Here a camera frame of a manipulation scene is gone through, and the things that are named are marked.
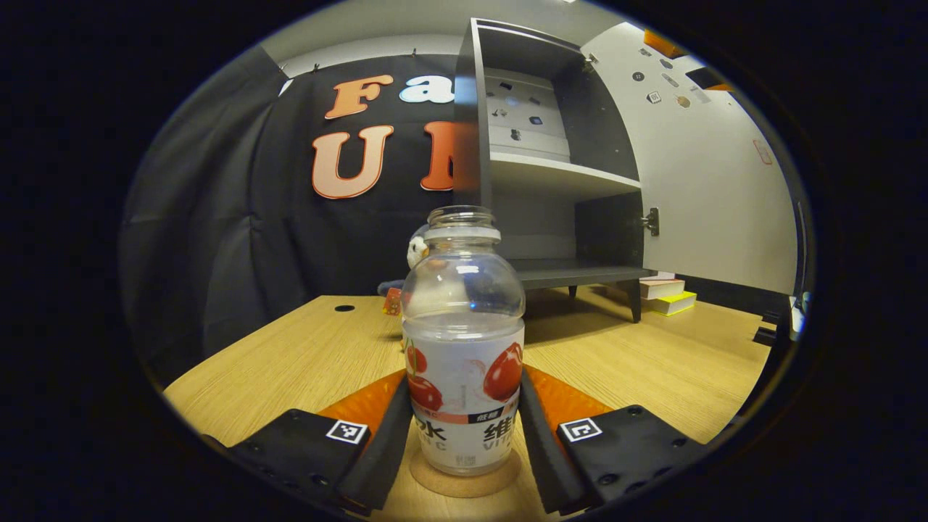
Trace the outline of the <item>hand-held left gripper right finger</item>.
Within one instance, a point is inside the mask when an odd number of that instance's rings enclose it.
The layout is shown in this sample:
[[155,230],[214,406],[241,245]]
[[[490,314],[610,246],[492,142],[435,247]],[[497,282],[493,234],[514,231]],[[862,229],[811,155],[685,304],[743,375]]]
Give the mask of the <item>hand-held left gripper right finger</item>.
[[629,501],[708,450],[646,407],[609,407],[531,365],[520,390],[525,445],[547,513]]

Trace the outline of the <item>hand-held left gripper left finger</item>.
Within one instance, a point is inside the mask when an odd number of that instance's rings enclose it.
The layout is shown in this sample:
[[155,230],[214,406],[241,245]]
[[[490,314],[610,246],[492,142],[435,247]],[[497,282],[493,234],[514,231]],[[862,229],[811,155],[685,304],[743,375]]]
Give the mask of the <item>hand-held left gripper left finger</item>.
[[317,413],[286,410],[218,449],[319,508],[371,515],[384,509],[394,486],[412,416],[407,371],[398,370]]

